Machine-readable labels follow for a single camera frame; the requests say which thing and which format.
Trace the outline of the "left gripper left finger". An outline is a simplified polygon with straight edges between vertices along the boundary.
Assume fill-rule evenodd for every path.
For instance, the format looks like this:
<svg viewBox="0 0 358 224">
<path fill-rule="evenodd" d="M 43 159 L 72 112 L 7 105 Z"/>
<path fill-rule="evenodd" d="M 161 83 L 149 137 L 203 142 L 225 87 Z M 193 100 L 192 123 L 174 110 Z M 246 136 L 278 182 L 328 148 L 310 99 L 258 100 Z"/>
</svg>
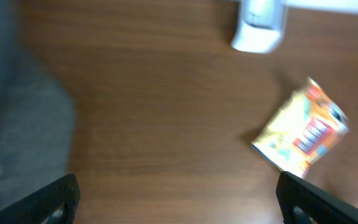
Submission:
<svg viewBox="0 0 358 224">
<path fill-rule="evenodd" d="M 0 224 L 72 224 L 80 201 L 74 174 L 67 174 L 0 211 Z"/>
</svg>

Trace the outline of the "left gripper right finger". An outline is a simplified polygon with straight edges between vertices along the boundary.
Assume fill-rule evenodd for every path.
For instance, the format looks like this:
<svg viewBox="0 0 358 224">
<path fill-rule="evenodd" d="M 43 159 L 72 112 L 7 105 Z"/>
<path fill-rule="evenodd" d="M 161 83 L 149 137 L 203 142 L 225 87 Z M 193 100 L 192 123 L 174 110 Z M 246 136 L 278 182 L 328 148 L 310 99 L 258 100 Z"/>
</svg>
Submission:
<svg viewBox="0 0 358 224">
<path fill-rule="evenodd" d="M 358 224 L 358 208 L 290 172 L 280 173 L 276 196 L 284 224 Z"/>
</svg>

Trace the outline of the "yellow wet wipes pack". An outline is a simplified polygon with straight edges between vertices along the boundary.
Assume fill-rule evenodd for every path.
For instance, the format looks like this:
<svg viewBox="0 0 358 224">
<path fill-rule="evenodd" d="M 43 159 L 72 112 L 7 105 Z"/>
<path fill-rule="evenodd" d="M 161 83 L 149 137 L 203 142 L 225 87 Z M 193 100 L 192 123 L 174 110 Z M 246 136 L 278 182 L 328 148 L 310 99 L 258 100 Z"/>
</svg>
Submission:
<svg viewBox="0 0 358 224">
<path fill-rule="evenodd" d="M 280 170 L 303 179 L 348 131 L 347 116 L 309 78 L 279 107 L 252 146 Z"/>
</svg>

